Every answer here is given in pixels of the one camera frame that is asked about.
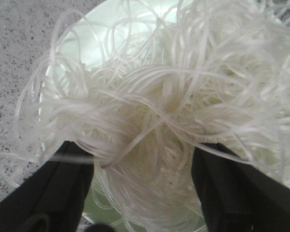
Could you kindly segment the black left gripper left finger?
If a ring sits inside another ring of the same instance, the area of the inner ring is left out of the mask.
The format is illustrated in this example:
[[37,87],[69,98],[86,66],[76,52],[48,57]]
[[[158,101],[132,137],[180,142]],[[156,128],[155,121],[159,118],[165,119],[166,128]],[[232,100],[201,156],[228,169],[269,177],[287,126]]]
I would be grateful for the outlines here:
[[93,178],[93,156],[64,142],[0,202],[0,232],[75,232]]

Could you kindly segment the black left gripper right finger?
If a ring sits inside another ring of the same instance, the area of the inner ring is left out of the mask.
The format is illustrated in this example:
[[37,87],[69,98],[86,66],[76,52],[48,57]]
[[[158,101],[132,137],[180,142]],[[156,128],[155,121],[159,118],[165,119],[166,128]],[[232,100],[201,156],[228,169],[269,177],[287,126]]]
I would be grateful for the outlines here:
[[210,232],[290,232],[290,188],[196,148],[191,176]]

